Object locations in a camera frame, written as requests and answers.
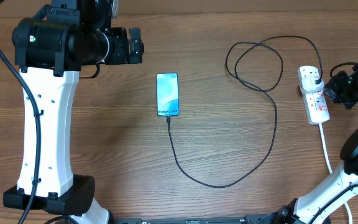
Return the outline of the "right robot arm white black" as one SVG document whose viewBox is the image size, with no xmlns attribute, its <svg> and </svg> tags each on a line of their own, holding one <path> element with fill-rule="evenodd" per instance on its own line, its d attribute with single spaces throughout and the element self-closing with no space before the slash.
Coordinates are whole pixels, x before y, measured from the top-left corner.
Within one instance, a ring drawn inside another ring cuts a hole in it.
<svg viewBox="0 0 358 224">
<path fill-rule="evenodd" d="M 327 84 L 311 86 L 318 71 L 311 66 L 298 69 L 300 90 L 310 124 L 321 126 L 329 119 L 325 98 L 351 109 L 358 102 L 358 63 L 353 73 L 340 71 Z M 330 223 L 329 216 L 358 195 L 358 128 L 344 143 L 339 165 L 310 193 L 292 200 L 278 211 L 259 219 L 259 223 Z"/>
</svg>

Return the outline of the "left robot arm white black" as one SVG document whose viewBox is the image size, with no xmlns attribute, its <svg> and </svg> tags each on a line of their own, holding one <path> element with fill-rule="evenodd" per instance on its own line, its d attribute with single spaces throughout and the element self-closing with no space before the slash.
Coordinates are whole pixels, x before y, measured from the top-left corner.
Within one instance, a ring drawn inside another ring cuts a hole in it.
<svg viewBox="0 0 358 224">
<path fill-rule="evenodd" d="M 113 27 L 117 1 L 52 1 L 12 33 L 24 82 L 24 156 L 5 207 L 44 210 L 71 223 L 112 223 L 96 201 L 95 181 L 70 163 L 71 110 L 84 66 L 138 64 L 140 29 Z"/>
</svg>

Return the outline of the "blue Galaxy smartphone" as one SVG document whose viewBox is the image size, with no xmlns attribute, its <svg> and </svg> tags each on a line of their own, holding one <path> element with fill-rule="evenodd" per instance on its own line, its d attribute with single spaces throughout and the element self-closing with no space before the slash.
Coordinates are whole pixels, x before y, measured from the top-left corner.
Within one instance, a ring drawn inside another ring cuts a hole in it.
<svg viewBox="0 0 358 224">
<path fill-rule="evenodd" d="M 159 73 L 157 84 L 157 115 L 178 116 L 180 114 L 178 74 Z"/>
</svg>

